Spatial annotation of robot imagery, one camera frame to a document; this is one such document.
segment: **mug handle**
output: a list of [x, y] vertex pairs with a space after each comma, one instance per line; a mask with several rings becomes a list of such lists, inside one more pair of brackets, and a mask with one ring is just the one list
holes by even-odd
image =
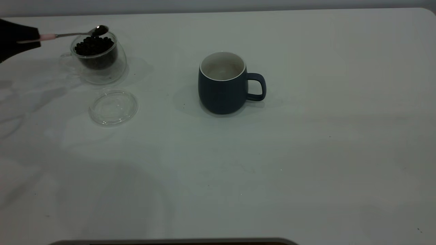
[[260, 85], [262, 86], [262, 94], [261, 95], [247, 94], [247, 99], [253, 100], [253, 101], [261, 101], [261, 100], [265, 99], [266, 84], [265, 84], [265, 79], [263, 78], [263, 76], [260, 74], [257, 74], [257, 73], [248, 73], [247, 79], [258, 81], [258, 82], [260, 82]]

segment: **spoon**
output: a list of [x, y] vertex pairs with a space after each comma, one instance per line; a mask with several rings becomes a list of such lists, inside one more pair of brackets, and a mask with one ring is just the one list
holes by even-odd
[[96, 28], [93, 28], [92, 30], [85, 32], [85, 33], [66, 33], [66, 34], [42, 34], [39, 35], [39, 39], [37, 40], [26, 40], [26, 41], [17, 41], [18, 44], [27, 44], [27, 43], [33, 43], [33, 42], [41, 42], [41, 41], [47, 41], [47, 40], [53, 40], [58, 37], [69, 37], [69, 36], [77, 36], [77, 35], [88, 35], [92, 37], [97, 37], [106, 34], [109, 31], [109, 27], [104, 25], [99, 25]]

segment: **white table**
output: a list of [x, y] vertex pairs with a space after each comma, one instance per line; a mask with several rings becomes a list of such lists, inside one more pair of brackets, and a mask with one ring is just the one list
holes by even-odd
[[[72, 38], [0, 64], [0, 244], [282, 237], [436, 244], [436, 17], [424, 9], [26, 17], [108, 25], [140, 108], [94, 124], [61, 70]], [[204, 111], [198, 65], [241, 55], [263, 102]], [[250, 82], [250, 92], [260, 86]]]

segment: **double-walled glass cup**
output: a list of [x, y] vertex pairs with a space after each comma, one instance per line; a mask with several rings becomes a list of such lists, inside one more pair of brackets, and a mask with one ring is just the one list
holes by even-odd
[[[75, 72], [86, 82], [93, 85], [108, 85], [117, 81], [126, 70], [126, 54], [112, 32], [101, 35], [102, 38], [110, 38], [114, 44], [101, 54], [84, 56], [75, 51], [78, 43], [83, 42], [88, 35], [81, 35], [74, 39], [70, 45], [70, 52], [61, 55], [60, 63]], [[73, 59], [72, 65], [66, 65], [66, 58]]]

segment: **mug rim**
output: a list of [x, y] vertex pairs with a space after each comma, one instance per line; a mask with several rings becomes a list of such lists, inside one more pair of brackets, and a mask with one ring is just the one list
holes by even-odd
[[114, 45], [112, 45], [112, 47], [110, 47], [108, 50], [104, 51], [103, 53], [101, 53], [101, 54], [95, 54], [95, 55], [80, 55], [80, 54], [77, 54], [77, 53], [76, 53], [76, 51], [74, 50], [73, 43], [74, 43], [77, 39], [79, 39], [79, 38], [81, 38], [81, 37], [84, 37], [84, 36], [90, 37], [89, 35], [80, 35], [80, 36], [77, 36], [77, 37], [76, 37], [76, 38], [71, 42], [71, 44], [70, 44], [70, 52], [71, 52], [74, 56], [76, 56], [76, 57], [78, 57], [78, 58], [81, 58], [81, 59], [91, 59], [91, 58], [96, 58], [96, 57], [100, 57], [100, 56], [102, 56], [102, 55], [105, 55], [105, 54], [109, 53], [112, 49], [114, 49], [114, 48], [117, 46], [117, 44], [118, 44], [118, 39], [116, 38], [116, 35], [115, 35], [114, 33], [110, 32], [110, 31], [108, 31], [107, 33], [111, 34], [111, 35], [113, 36], [113, 38], [115, 39], [115, 41], [113, 42]]
[[[235, 55], [236, 57], [238, 57], [239, 59], [241, 59], [241, 61], [242, 61], [243, 64], [244, 64], [244, 68], [242, 69], [241, 73], [239, 73], [237, 76], [235, 76], [235, 77], [233, 77], [233, 78], [231, 78], [231, 79], [226, 79], [226, 80], [217, 80], [217, 79], [213, 79], [213, 78], [210, 78], [209, 76], [207, 76], [207, 75], [203, 72], [203, 69], [201, 68], [202, 65], [203, 65], [203, 62], [204, 62], [204, 60], [205, 60], [207, 57], [212, 56], [212, 55], [214, 55], [214, 54], [218, 54], [218, 53], [228, 53], [228, 54], [232, 54], [232, 55]], [[202, 59], [202, 61], [201, 61], [201, 63], [200, 63], [200, 72], [203, 74], [203, 76], [205, 76], [207, 79], [210, 79], [210, 80], [212, 80], [212, 81], [217, 81], [217, 82], [227, 82], [227, 81], [233, 80], [233, 79], [235, 79], [235, 78], [238, 78], [240, 75], [242, 75], [242, 74], [245, 72], [246, 69], [247, 69], [247, 66], [246, 66], [246, 64], [245, 64], [244, 59], [243, 59], [241, 56], [239, 56], [239, 55], [237, 55], [237, 54], [235, 54], [235, 53], [233, 53], [233, 52], [229, 52], [229, 51], [218, 51], [218, 52], [213, 52], [213, 53], [211, 53], [211, 54], [208, 54], [206, 57], [204, 57], [204, 58]]]

